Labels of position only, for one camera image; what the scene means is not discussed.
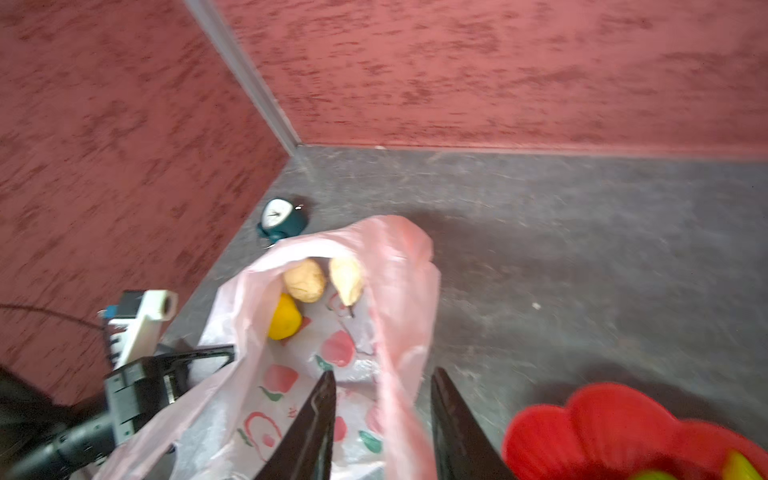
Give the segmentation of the beige fake potato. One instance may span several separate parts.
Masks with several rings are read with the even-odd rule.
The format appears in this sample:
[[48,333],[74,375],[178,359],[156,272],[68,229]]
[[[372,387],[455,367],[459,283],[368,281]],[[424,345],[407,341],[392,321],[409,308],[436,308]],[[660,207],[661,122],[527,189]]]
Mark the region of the beige fake potato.
[[302,303],[319,301],[326,288],[327,280],[320,264],[307,258],[283,273],[287,293]]

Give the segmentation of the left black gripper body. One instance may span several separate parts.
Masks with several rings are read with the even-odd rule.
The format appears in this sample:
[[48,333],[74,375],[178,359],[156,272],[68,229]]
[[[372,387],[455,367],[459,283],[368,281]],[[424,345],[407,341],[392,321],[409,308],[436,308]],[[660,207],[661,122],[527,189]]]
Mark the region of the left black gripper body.
[[104,382],[113,436],[125,443],[158,412],[180,397],[173,356],[142,357],[115,370]]

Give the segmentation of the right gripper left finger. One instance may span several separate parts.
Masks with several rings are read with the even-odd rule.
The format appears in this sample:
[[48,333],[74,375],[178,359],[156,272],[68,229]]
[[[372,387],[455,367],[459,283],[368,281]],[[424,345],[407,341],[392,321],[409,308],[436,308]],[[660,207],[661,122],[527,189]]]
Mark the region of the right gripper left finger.
[[336,419],[336,381],[324,372],[271,458],[254,480],[328,480]]

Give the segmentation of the white teal kitchen timer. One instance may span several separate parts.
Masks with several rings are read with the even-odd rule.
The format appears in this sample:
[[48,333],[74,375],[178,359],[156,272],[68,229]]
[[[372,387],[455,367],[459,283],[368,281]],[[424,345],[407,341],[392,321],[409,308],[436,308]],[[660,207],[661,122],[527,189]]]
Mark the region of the white teal kitchen timer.
[[308,216],[302,204],[275,197],[264,206],[256,230],[261,238],[275,244],[280,240],[301,235],[308,223]]

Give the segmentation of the yellow fake lemon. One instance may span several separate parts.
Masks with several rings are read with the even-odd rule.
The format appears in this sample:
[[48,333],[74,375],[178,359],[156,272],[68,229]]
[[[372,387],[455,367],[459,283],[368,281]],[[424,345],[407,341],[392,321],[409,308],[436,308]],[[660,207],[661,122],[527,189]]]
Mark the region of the yellow fake lemon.
[[302,322],[303,315],[294,299],[289,294],[282,293],[268,328],[268,338],[275,341],[285,340],[300,330]]

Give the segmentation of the left aluminium corner post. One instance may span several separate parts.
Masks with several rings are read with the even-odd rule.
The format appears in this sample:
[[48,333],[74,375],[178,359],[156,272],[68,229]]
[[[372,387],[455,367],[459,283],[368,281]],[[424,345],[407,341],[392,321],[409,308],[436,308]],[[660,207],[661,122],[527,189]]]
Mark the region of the left aluminium corner post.
[[299,135],[214,1],[185,0],[184,4],[284,150],[294,157],[302,145]]

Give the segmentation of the yellow fake banana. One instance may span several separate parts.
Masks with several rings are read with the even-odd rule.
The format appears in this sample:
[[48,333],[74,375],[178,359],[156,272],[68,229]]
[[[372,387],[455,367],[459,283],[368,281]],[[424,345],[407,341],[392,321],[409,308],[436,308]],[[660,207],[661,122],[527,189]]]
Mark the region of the yellow fake banana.
[[729,450],[721,469],[722,480],[764,480],[757,468],[736,450]]

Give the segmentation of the beige fake fruit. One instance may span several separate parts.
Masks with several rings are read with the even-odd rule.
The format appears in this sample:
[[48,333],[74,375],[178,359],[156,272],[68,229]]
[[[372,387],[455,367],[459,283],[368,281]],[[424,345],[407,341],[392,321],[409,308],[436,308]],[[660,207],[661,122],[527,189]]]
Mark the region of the beige fake fruit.
[[336,257],[329,261],[329,275],[341,302],[353,306],[363,291],[363,272],[354,257]]

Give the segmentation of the pink plastic bag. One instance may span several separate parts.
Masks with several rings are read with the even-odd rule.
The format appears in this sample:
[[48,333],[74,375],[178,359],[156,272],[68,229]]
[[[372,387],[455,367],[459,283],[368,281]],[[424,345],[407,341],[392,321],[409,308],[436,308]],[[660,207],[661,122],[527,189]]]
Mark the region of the pink plastic bag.
[[[144,479],[169,448],[175,479],[251,479],[272,459],[295,465],[288,431],[330,372],[331,477],[434,478],[433,447],[414,406],[439,299],[432,257],[429,236],[399,216],[279,242],[216,293],[199,343],[233,346],[234,361],[194,364],[193,388],[120,446],[99,477]],[[271,340],[284,273],[308,258],[355,259],[361,298],[346,309],[327,287],[320,300],[301,305],[295,335]]]

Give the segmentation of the green fake apple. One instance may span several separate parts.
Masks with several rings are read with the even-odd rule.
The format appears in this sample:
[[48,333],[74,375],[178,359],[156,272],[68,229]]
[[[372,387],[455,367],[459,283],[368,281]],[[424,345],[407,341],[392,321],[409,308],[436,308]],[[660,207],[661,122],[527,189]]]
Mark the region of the green fake apple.
[[677,478],[668,472],[651,469],[637,472],[628,480],[677,480]]

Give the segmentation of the red flower-shaped bowl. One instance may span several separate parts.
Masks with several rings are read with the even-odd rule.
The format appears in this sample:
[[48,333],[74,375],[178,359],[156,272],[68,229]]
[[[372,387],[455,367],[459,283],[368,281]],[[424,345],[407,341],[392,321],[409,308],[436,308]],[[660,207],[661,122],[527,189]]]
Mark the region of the red flower-shaped bowl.
[[506,431],[501,456],[519,479],[628,479],[662,470],[677,479],[721,479],[729,450],[767,476],[767,452],[717,424],[675,417],[645,394],[590,384],[564,406],[534,405]]

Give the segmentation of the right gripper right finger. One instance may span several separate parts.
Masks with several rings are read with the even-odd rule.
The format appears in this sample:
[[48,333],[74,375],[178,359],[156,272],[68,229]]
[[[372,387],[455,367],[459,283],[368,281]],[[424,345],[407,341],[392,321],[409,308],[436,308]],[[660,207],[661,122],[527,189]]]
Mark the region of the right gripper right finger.
[[431,376],[430,399],[438,479],[515,479],[441,367]]

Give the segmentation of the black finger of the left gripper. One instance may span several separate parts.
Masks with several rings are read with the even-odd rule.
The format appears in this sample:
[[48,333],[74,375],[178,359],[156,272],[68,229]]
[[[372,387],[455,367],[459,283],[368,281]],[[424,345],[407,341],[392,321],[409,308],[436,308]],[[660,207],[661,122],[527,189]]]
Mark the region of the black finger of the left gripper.
[[207,346],[186,352],[173,352],[160,355],[159,372],[167,396],[182,396],[190,389],[191,367],[201,361],[215,360],[218,369],[232,363],[235,359],[235,347],[232,344]]

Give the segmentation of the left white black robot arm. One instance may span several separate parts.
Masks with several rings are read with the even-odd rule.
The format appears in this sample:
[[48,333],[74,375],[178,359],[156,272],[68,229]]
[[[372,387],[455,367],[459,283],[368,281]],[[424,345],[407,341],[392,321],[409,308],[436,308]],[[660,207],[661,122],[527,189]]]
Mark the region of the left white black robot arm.
[[190,366],[235,359],[232,345],[147,356],[116,370],[103,392],[63,406],[1,370],[1,477],[66,479],[108,457],[190,390]]

